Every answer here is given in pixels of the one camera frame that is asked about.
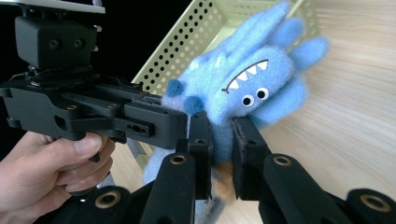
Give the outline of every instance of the plastic basket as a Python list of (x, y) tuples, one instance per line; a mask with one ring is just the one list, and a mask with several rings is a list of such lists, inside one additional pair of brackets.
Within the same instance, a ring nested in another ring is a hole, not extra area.
[[(231, 35), (249, 16), (278, 3), (276, 0), (193, 0), (167, 36), (151, 54), (133, 83), (143, 90), (163, 95), (167, 82), (181, 75), (196, 56), (213, 49)], [(305, 21), (299, 42), (318, 35), (315, 0), (289, 0), (288, 17)]]

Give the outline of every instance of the stuffed monster toy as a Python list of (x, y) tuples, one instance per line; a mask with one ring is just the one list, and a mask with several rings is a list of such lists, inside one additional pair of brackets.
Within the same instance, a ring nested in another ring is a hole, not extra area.
[[(170, 80), (163, 96), (164, 106), (189, 116), (206, 112), (214, 144), (213, 194), (223, 202), (235, 198), (232, 118), (248, 116), (262, 129), (299, 109), (307, 95), (303, 71), (328, 49), (323, 37), (293, 48), (304, 22), (286, 19), (288, 12), (288, 2), (282, 1), (249, 17), (215, 49), (191, 61), (179, 78)], [(144, 171), (146, 183), (155, 179), (163, 158), (173, 152), (154, 149)]]

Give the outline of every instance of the toy mouth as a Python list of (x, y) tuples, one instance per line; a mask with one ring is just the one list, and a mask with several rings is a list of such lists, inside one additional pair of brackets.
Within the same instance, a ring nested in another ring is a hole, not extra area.
[(258, 61), (251, 66), (245, 68), (242, 70), (242, 72), (238, 73), (227, 85), (225, 89), (221, 89), (222, 91), (225, 91), (227, 94), (229, 94), (229, 90), (237, 90), (239, 89), (239, 84), (238, 81), (247, 81), (248, 80), (248, 73), (255, 76), (258, 72), (258, 70), (264, 71), (267, 69), (267, 64), (268, 64), (268, 59)]

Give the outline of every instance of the googly eye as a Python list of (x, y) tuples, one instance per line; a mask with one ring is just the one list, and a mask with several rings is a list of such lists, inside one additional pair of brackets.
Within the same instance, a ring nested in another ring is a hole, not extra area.
[(259, 89), (257, 90), (256, 95), (257, 95), (257, 97), (258, 97), (259, 99), (265, 100), (265, 99), (268, 98), (269, 92), (268, 92), (268, 90), (267, 90), (266, 88), (262, 87), (262, 88), (259, 88)]
[(251, 95), (245, 95), (244, 98), (242, 99), (242, 103), (244, 106), (251, 106), (254, 104), (254, 99), (253, 96)]

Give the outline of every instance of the wooden table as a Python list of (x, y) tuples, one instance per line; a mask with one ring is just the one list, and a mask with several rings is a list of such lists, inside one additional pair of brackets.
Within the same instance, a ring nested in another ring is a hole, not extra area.
[[(336, 196), (369, 188), (396, 200), (396, 2), (318, 0), (317, 14), (330, 52), (306, 74), (304, 107), (262, 135)], [(129, 148), (118, 145), (113, 159), (116, 184), (140, 188)], [(257, 205), (238, 201), (219, 223), (262, 223)]]

